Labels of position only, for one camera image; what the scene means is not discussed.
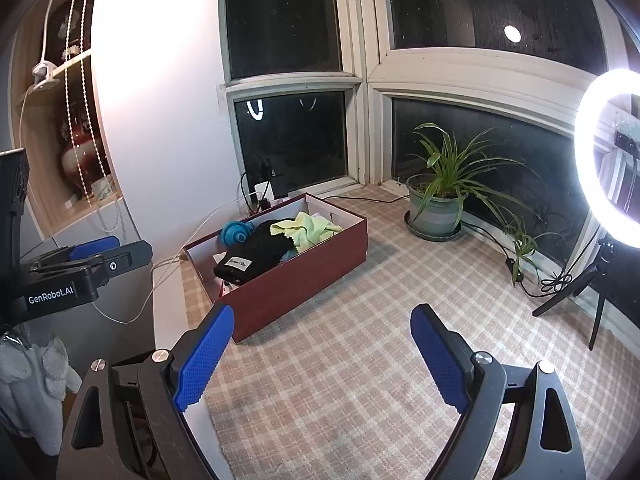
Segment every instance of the white towel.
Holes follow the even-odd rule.
[[[30,349],[0,340],[0,406],[11,423],[2,421],[10,431],[33,435],[50,456],[60,453],[66,390],[77,393],[80,385],[59,338]]]

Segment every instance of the yellow-green cloth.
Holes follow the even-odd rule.
[[[320,215],[309,216],[300,212],[295,220],[282,220],[271,225],[271,234],[284,234],[293,240],[299,253],[342,231],[339,225],[332,224]]]

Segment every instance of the tripod leg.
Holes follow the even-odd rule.
[[[604,294],[598,296],[598,309],[596,310],[596,319],[593,322],[593,331],[591,332],[591,339],[589,341],[589,350],[593,350],[593,345],[596,343],[596,336],[598,335],[598,329],[600,328],[600,320],[602,319],[602,311],[604,310]]]
[[[533,317],[538,317],[540,314],[544,314],[551,307],[556,306],[564,298],[568,298],[576,290],[583,291],[587,285],[591,283],[593,277],[598,273],[598,268],[595,264],[591,264],[589,267],[583,270],[575,280],[567,285],[563,290],[558,292],[555,296],[552,296],[546,303],[540,305],[531,314]]]

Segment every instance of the blue round toy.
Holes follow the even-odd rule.
[[[229,222],[220,231],[220,241],[225,247],[245,242],[255,230],[251,222]]]

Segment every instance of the red vase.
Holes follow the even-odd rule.
[[[81,191],[82,198],[91,197],[94,195],[91,184],[102,178],[98,153],[95,149],[97,146],[98,152],[102,151],[102,139],[96,136],[94,145],[91,134],[82,127],[81,123],[74,120],[76,122],[71,127],[71,139],[62,152],[62,169],[68,180]]]

